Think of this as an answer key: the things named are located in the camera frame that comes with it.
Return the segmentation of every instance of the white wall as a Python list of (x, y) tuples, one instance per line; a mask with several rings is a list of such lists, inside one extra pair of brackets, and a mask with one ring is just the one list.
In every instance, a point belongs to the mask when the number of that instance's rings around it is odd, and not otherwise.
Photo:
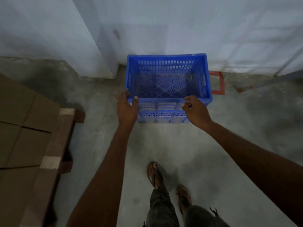
[(303, 68), (301, 52), (292, 57), (303, 48), (303, 0), (73, 1), (101, 51), (122, 64), (128, 54), (206, 53), (210, 70)]
[(113, 78), (72, 0), (0, 0), (0, 55), (65, 60), (82, 76)]

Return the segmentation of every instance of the flip-flop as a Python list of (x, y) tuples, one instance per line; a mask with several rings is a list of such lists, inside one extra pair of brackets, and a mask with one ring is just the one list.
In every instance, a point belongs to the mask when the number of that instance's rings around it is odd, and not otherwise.
[[(156, 163), (155, 161), (151, 161), (148, 165), (147, 165), (147, 168), (146, 168), (146, 175), (147, 175), (147, 178), (149, 179), (149, 181), (151, 182), (152, 186), (154, 188), (156, 188), (155, 186), (155, 179), (156, 179), (156, 172), (158, 172), (158, 175), (161, 177), (162, 181), (163, 181), (163, 177), (161, 175), (161, 172), (159, 169), (156, 169), (154, 168), (154, 163)], [(149, 167), (152, 165), (152, 167), (154, 168), (154, 171), (152, 173), (152, 176), (151, 176), (151, 180), (149, 178)]]
[[(184, 192), (182, 192), (182, 191), (184, 191), (186, 194), (188, 194), (188, 199), (183, 195)], [(189, 195), (187, 189), (186, 189), (183, 185), (177, 186), (177, 192), (180, 194), (179, 200), (178, 200), (178, 206), (179, 206), (179, 208), (180, 208), (181, 214), (183, 214), (182, 209), (181, 209), (181, 203), (182, 203), (184, 200), (186, 200), (186, 201), (188, 201), (189, 204), (191, 205), (191, 197), (190, 197), (190, 195)]]

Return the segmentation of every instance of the stack of cardboard boxes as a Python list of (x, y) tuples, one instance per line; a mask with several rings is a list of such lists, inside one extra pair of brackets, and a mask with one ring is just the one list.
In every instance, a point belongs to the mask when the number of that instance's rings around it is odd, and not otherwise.
[(0, 223), (17, 227), (60, 105), (0, 75)]

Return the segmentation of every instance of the hand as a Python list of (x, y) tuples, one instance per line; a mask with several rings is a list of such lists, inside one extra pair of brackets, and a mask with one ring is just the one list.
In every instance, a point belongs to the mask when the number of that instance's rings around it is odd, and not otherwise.
[(184, 98), (185, 104), (182, 105), (182, 109), (189, 121), (202, 130), (207, 130), (213, 124), (206, 105), (202, 103), (196, 96), (187, 96)]
[(132, 130), (138, 117), (138, 97), (135, 96), (132, 105), (130, 105), (126, 98), (128, 95), (130, 95), (128, 89), (125, 89), (120, 94), (117, 103), (117, 116), (119, 119), (119, 126)]

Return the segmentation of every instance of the pant leg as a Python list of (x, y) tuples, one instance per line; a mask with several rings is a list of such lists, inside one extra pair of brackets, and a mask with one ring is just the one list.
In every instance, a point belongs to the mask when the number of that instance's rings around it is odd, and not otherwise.
[(164, 186), (154, 189), (146, 218), (147, 227), (179, 227), (176, 211)]
[(190, 206), (184, 217), (185, 227), (229, 227), (218, 215), (213, 216), (200, 206)]

